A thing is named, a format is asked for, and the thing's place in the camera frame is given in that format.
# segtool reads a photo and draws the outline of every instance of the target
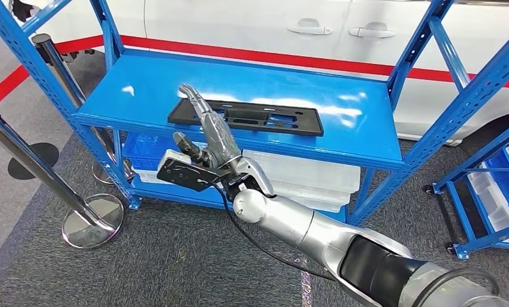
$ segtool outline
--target robotic arm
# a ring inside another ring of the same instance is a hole
[[[201,120],[207,147],[200,149],[176,132],[174,140],[182,153],[166,152],[157,175],[161,180],[196,191],[220,182],[239,219],[300,249],[365,306],[509,306],[462,277],[478,271],[448,271],[415,260],[405,246],[389,237],[337,222],[276,195],[256,161],[241,155],[223,118],[192,86],[182,84],[179,90],[187,95]]]

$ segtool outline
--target black plastic plate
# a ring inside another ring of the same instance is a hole
[[[230,128],[302,136],[324,135],[317,109],[218,100],[206,101],[215,112],[223,115]],[[179,100],[177,106],[168,115],[168,122],[200,125],[200,119],[186,98]]]

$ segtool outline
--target caster wheel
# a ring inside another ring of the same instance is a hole
[[[434,187],[430,184],[424,185],[422,187],[422,191],[424,191],[428,195],[432,195],[432,194],[434,194]]]
[[[454,249],[454,242],[449,242],[445,246],[446,252],[451,255],[456,255],[456,250]]]

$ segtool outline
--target black cable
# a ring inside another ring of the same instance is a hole
[[[245,230],[243,230],[243,228],[241,228],[241,226],[239,225],[239,223],[234,219],[234,217],[232,216],[232,213],[230,213],[230,209],[228,208],[228,200],[226,199],[226,195],[224,195],[224,192],[221,190],[221,188],[217,185],[217,184],[214,184],[212,183],[212,186],[215,187],[215,189],[217,189],[217,191],[219,192],[219,194],[221,195],[221,197],[223,198],[223,205],[224,205],[224,209],[226,211],[226,213],[228,214],[228,217],[230,218],[230,221],[232,221],[232,223],[234,224],[234,226],[236,226],[236,228],[239,230],[239,232],[245,237],[247,238],[247,240],[249,240],[251,243],[254,244],[254,246],[258,247],[261,251],[263,251],[264,253],[266,253],[267,255],[269,255],[270,257],[272,257],[273,259],[279,261],[279,262],[282,262],[286,265],[289,265],[291,267],[294,267],[300,271],[304,271],[304,272],[307,272],[311,275],[315,275],[315,276],[318,276],[318,277],[321,277],[321,278],[324,278],[324,279],[328,279],[328,280],[331,280],[331,281],[336,281],[335,278],[333,278],[332,276],[327,276],[327,275],[323,275],[323,274],[320,274],[320,273],[317,273],[315,271],[312,271],[312,270],[309,270],[305,267],[302,267],[301,265],[297,265],[293,262],[290,262],[290,261],[287,261],[277,255],[275,255],[274,253],[268,251],[267,249],[265,249],[263,246],[261,246],[257,241],[255,241],[248,233],[245,232]]]
[[[414,300],[414,303],[412,304],[411,307],[422,307],[422,305],[424,305],[428,297],[430,297],[430,295],[432,295],[440,286],[456,277],[461,277],[464,275],[475,275],[486,277],[486,279],[488,279],[492,284],[492,294],[499,295],[499,285],[497,284],[497,280],[495,279],[495,277],[481,269],[466,267],[463,269],[448,271],[434,279],[431,283],[429,283],[429,285],[426,286],[426,288],[424,288],[424,290],[422,290],[422,292],[420,292],[420,294],[418,295],[416,300]]]

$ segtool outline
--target round stanchion base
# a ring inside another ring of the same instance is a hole
[[[105,185],[113,185],[113,181],[111,181],[111,178],[109,178],[107,173],[102,169],[98,161],[93,161],[91,170],[96,181]],[[131,169],[125,169],[125,176],[127,177],[127,181],[130,182],[134,178],[134,172]]]
[[[125,215],[121,201],[110,194],[96,194],[87,197],[85,202],[110,229],[89,225],[71,210],[63,221],[63,238],[75,248],[95,248],[111,240],[119,232]]]

